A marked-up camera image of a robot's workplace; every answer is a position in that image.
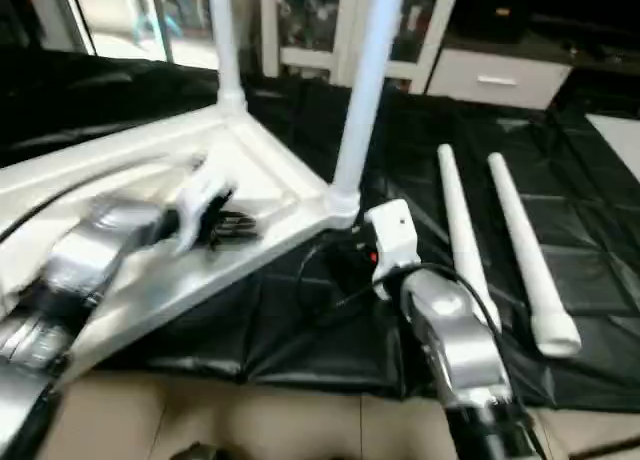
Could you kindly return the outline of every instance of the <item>white wall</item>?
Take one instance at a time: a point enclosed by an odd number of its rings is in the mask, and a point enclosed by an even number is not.
[[[79,0],[93,31],[131,34],[138,13],[134,0]]]

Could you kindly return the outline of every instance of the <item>cabinet drawer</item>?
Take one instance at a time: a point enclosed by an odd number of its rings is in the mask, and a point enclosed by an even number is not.
[[[545,109],[571,67],[444,49],[427,93],[457,100]]]

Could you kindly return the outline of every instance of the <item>drawer handle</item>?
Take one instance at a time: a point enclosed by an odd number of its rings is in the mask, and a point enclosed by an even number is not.
[[[489,75],[478,75],[478,83],[488,83],[490,85],[499,85],[501,87],[518,86],[518,82],[513,78],[490,77]]]

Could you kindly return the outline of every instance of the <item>white cabinet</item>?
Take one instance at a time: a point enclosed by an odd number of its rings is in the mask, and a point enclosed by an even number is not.
[[[423,93],[455,0],[404,0],[387,78]],[[261,0],[262,68],[350,86],[360,54],[370,0]]]
[[[543,110],[570,71],[559,63],[445,48],[428,94]]]

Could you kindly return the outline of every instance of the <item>reflective metal surface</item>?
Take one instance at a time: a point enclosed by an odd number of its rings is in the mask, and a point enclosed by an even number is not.
[[[0,357],[10,360],[18,346],[36,328],[38,316],[10,315],[0,323]]]
[[[51,379],[0,362],[0,457],[16,438]]]
[[[402,312],[425,347],[445,407],[509,400],[511,387],[491,331],[457,283],[426,270],[402,285]]]
[[[163,212],[149,202],[104,199],[54,245],[42,280],[54,292],[102,295],[124,259],[152,240]]]
[[[11,356],[11,363],[44,371],[67,351],[74,337],[62,327],[40,321]]]

